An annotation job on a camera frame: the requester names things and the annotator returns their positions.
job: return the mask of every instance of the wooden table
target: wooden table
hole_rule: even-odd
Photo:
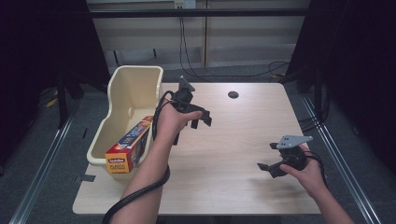
[[[303,135],[280,84],[193,83],[192,103],[210,111],[212,126],[187,126],[171,151],[171,177],[164,185],[160,215],[318,214],[315,202],[290,176],[272,178],[257,162],[281,161],[269,147],[284,134]],[[163,83],[163,90],[177,84]],[[239,97],[231,99],[229,91]],[[104,214],[128,180],[115,180],[88,166],[93,182],[82,182],[73,210]]]

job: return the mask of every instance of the cream plastic tub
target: cream plastic tub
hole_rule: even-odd
[[[102,120],[88,149],[87,159],[91,165],[106,170],[106,152],[129,132],[143,117],[154,115],[162,96],[163,69],[158,66],[121,66],[110,79],[107,87],[109,109]],[[148,133],[146,157],[152,143],[151,129]],[[130,178],[129,174],[116,174],[114,178]]]

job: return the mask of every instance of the gray floor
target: gray floor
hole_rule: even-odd
[[[199,75],[225,76],[206,77],[212,82],[268,82],[269,74],[257,75],[268,70],[268,65],[233,66],[196,69]],[[286,66],[274,71],[284,73]],[[185,75],[181,70],[164,72],[163,82],[174,82],[178,76]],[[190,82],[201,81],[197,77],[186,75]],[[295,83],[285,85],[290,102],[298,119],[308,118],[302,101],[302,95],[295,89]],[[84,86],[86,94],[78,102],[69,100],[71,105],[78,105],[70,129],[65,137],[44,185],[39,191],[34,206],[29,211],[27,223],[100,223],[102,216],[79,216],[73,213],[72,205],[77,195],[78,175],[83,175],[88,165],[86,152],[100,121],[107,113],[106,95]],[[50,98],[50,93],[41,101]],[[51,142],[57,132],[59,122],[58,107],[40,106],[39,113],[29,132],[18,145],[18,149],[6,165],[5,175],[0,178],[0,223],[8,223],[18,207],[25,191],[29,188],[40,163],[45,158]],[[361,188],[375,207],[382,223],[394,223],[396,212],[396,178],[376,158],[363,136],[353,132],[354,124],[344,115],[335,101],[331,101],[329,117],[326,119],[334,141],[340,147],[351,171],[356,176]],[[365,219],[355,199],[350,193],[344,179],[335,166],[328,149],[318,135],[311,130],[306,135],[314,136],[309,143],[311,149],[320,154],[324,160],[327,181],[334,197],[345,207],[356,223],[365,223]],[[167,223],[215,223],[213,217],[168,217]],[[321,216],[283,216],[283,217],[232,217],[232,223],[324,223]]]

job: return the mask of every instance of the forearm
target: forearm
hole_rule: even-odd
[[[314,193],[312,198],[317,203],[327,224],[354,223],[344,208],[341,207],[327,189]]]
[[[121,198],[153,184],[163,177],[166,171],[172,136],[158,136],[148,155],[139,166]],[[113,217],[112,223],[155,223],[160,207],[163,188],[151,191],[123,207]]]

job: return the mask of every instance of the cardboard box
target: cardboard box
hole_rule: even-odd
[[[145,152],[153,116],[145,116],[131,131],[106,152],[106,167],[110,174],[128,174]]]

